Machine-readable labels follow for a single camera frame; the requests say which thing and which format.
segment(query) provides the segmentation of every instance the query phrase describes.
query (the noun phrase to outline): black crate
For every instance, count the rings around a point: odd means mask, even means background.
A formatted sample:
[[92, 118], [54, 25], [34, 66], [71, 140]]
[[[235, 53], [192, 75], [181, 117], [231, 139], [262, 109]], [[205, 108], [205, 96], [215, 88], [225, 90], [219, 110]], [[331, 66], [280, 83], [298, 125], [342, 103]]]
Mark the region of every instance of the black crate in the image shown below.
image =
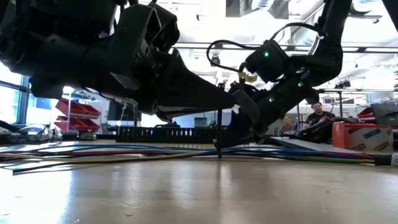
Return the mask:
[[120, 127], [116, 142], [213, 144], [215, 128]]

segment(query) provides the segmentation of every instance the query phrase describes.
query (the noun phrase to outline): yellow part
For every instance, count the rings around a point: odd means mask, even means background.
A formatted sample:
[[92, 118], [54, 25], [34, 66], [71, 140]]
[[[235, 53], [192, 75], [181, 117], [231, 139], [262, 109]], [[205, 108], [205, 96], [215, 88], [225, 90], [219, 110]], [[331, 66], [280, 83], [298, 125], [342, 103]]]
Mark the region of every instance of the yellow part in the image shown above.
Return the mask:
[[239, 78], [244, 78], [249, 83], [254, 83], [257, 81], [257, 75], [249, 75], [246, 72], [239, 72]]

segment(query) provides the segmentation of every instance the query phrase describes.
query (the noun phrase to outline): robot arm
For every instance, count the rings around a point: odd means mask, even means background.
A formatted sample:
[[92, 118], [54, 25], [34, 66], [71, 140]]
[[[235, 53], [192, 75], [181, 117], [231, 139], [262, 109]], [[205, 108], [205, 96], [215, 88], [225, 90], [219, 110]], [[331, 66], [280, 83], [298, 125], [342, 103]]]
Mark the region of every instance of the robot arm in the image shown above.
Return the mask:
[[241, 108], [238, 114], [233, 113], [224, 132], [223, 147], [259, 142], [269, 125], [302, 100], [309, 103], [319, 100], [312, 87], [332, 80], [341, 72], [341, 36], [350, 7], [351, 0], [325, 2], [317, 27], [327, 35], [315, 42], [313, 55], [289, 57], [275, 41], [269, 40], [246, 59], [247, 70], [256, 72], [265, 82], [274, 82], [281, 74], [284, 77], [269, 91], [260, 90], [251, 96], [242, 90], [233, 93]]

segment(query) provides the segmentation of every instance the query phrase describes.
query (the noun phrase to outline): cable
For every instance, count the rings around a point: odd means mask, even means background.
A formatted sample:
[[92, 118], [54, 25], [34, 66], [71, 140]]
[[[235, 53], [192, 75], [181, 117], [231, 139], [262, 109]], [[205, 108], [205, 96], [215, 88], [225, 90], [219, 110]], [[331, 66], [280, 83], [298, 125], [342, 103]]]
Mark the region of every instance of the cable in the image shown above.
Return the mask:
[[[304, 28], [313, 30], [313, 31], [315, 31], [315, 32], [318, 33], [318, 36], [319, 36], [321, 39], [323, 39], [323, 38], [325, 38], [325, 37], [327, 36], [327, 33], [326, 33], [325, 31], [323, 31], [323, 30], [321, 30], [320, 28], [317, 28], [317, 27], [315, 27], [315, 26], [313, 26], [313, 25], [306, 24], [306, 23], [303, 23], [303, 22], [291, 22], [291, 23], [289, 23], [289, 24], [284, 25], [284, 26], [283, 26], [282, 28], [280, 28], [277, 32], [275, 32], [274, 35], [272, 35], [272, 37], [270, 38], [270, 40], [274, 40], [274, 39], [276, 38], [276, 36], [279, 34], [279, 32], [281, 32], [282, 30], [284, 30], [284, 29], [286, 29], [286, 28], [288, 28], [288, 27], [292, 27], [292, 26], [300, 26], [300, 27], [304, 27]], [[236, 69], [236, 68], [231, 68], [231, 67], [224, 66], [224, 65], [219, 65], [219, 64], [217, 64], [217, 63], [215, 63], [214, 61], [211, 60], [211, 58], [210, 58], [210, 50], [211, 50], [212, 47], [213, 47], [214, 45], [216, 45], [216, 44], [231, 44], [231, 45], [235, 45], [235, 46], [237, 46], [237, 47], [240, 47], [240, 48], [246, 49], [246, 50], [257, 50], [257, 49], [260, 48], [260, 47], [250, 47], [250, 46], [247, 46], [247, 45], [244, 45], [244, 44], [239, 44], [239, 43], [237, 43], [237, 42], [230, 41], [230, 40], [216, 40], [216, 41], [212, 42], [212, 43], [209, 45], [209, 47], [208, 47], [207, 50], [206, 50], [206, 57], [207, 57], [207, 60], [210, 62], [210, 64], [212, 64], [212, 65], [214, 65], [214, 66], [216, 66], [216, 67], [218, 67], [218, 68], [223, 68], [223, 69], [227, 69], [227, 70], [230, 70], [230, 71], [233, 71], [233, 72], [238, 72], [238, 73], [243, 71], [243, 69], [244, 69], [244, 63], [242, 63], [242, 64], [239, 66], [239, 69]]]
[[239, 44], [237, 42], [230, 41], [230, 40], [216, 40], [216, 41], [212, 42], [209, 45], [209, 47], [206, 50], [206, 57], [207, 57], [207, 60], [210, 62], [210, 64], [212, 64], [212, 65], [214, 65], [214, 66], [216, 66], [218, 68], [223, 68], [223, 69], [227, 69], [227, 70], [230, 70], [230, 71], [233, 71], [233, 72], [238, 72], [238, 73], [239, 73], [239, 69], [231, 68], [231, 67], [224, 66], [224, 65], [219, 65], [219, 64], [217, 64], [217, 63], [215, 63], [214, 61], [211, 60], [211, 58], [210, 58], [210, 50], [216, 44], [231, 44], [231, 45], [235, 45], [237, 47], [240, 47], [242, 49], [247, 49], [247, 50], [256, 50], [256, 49], [258, 49], [258, 47], [250, 47], [250, 46], [246, 46], [244, 44]]
[[315, 27], [314, 25], [306, 24], [304, 22], [291, 22], [291, 23], [288, 23], [288, 24], [284, 25], [277, 32], [275, 32], [274, 35], [272, 35], [272, 37], [269, 40], [274, 40], [276, 38], [276, 36], [279, 34], [279, 32], [281, 32], [282, 30], [284, 30], [284, 29], [286, 29], [288, 27], [292, 27], [292, 26], [299, 26], [299, 27], [304, 27], [304, 28], [313, 30], [313, 31], [318, 33], [318, 36], [321, 39], [323, 39], [323, 38], [325, 38], [327, 36], [327, 33], [325, 31], [321, 30], [318, 27]]
[[[40, 152], [46, 149], [63, 148], [63, 147], [81, 147], [62, 152]], [[123, 148], [130, 149], [126, 151], [86, 151], [77, 152], [82, 150], [100, 149], [100, 148]], [[268, 151], [253, 151], [250, 149], [268, 149]], [[183, 148], [183, 147], [158, 147], [146, 145], [70, 145], [70, 146], [52, 146], [34, 151], [17, 151], [18, 154], [0, 153], [0, 157], [11, 159], [40, 159], [41, 161], [55, 161], [61, 162], [59, 164], [49, 164], [44, 166], [31, 167], [27, 169], [16, 169], [13, 172], [26, 172], [35, 169], [43, 169], [53, 166], [72, 165], [72, 164], [100, 164], [100, 163], [116, 163], [116, 162], [133, 162], [133, 161], [151, 161], [159, 159], [175, 159], [187, 158], [194, 156], [214, 156], [216, 150], [214, 149], [196, 149], [196, 148]], [[36, 156], [23, 155], [23, 154], [36, 154]], [[92, 157], [92, 156], [112, 156], [118, 154], [143, 154], [147, 157], [127, 157], [127, 158], [112, 158], [112, 159], [76, 159], [76, 157]], [[374, 157], [360, 153], [345, 153], [345, 152], [321, 152], [321, 151], [303, 151], [296, 149], [287, 149], [282, 147], [269, 147], [269, 146], [241, 146], [230, 147], [223, 149], [223, 154], [234, 156], [250, 156], [261, 158], [276, 158], [288, 159], [293, 161], [315, 161], [315, 162], [338, 162], [338, 163], [352, 163], [374, 164]]]
[[122, 114], [120, 115], [120, 125], [118, 127], [118, 134], [120, 134], [120, 126], [122, 125], [122, 120], [123, 120], [123, 116], [124, 116], [124, 110], [126, 109], [126, 101], [124, 102], [124, 106], [123, 106], [123, 110], [122, 110]]

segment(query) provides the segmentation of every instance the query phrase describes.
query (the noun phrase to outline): black cable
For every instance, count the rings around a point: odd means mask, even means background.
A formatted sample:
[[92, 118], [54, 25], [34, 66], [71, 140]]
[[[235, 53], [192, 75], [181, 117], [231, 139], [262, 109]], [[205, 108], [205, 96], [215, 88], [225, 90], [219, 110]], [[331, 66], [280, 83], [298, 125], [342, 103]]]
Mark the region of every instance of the black cable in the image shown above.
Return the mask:
[[244, 68], [246, 68], [246, 62], [243, 62], [243, 63], [239, 66], [239, 72], [243, 72]]
[[307, 29], [313, 30], [313, 31], [317, 32], [320, 37], [326, 37], [327, 36], [327, 33], [325, 31], [321, 30], [318, 27], [315, 27], [314, 25], [306, 24], [304, 22], [291, 22], [291, 23], [288, 23], [288, 24], [284, 25], [277, 32], [275, 32], [275, 34], [272, 35], [270, 40], [274, 40], [276, 38], [276, 36], [279, 34], [279, 32], [281, 32], [282, 30], [284, 30], [284, 29], [286, 29], [288, 27], [292, 27], [292, 26], [305, 27]]
[[209, 47], [207, 48], [207, 51], [206, 51], [206, 57], [207, 57], [207, 60], [210, 62], [210, 64], [212, 64], [212, 65], [214, 65], [214, 66], [216, 66], [218, 68], [227, 69], [227, 70], [230, 70], [230, 71], [233, 71], [233, 72], [239, 72], [239, 69], [231, 68], [231, 67], [224, 66], [224, 65], [219, 65], [219, 64], [217, 64], [217, 63], [215, 63], [214, 61], [211, 60], [211, 58], [210, 58], [210, 50], [216, 44], [231, 44], [231, 45], [235, 45], [237, 47], [240, 47], [242, 49], [247, 49], [247, 50], [256, 50], [256, 49], [258, 49], [258, 47], [250, 47], [250, 46], [246, 46], [244, 44], [239, 44], [237, 42], [233, 42], [233, 41], [230, 41], [230, 40], [216, 40], [213, 43], [211, 43], [209, 45]]
[[334, 108], [334, 107], [335, 107], [335, 103], [332, 103], [332, 104], [331, 104], [331, 110], [330, 110], [331, 113], [333, 113], [333, 108]]

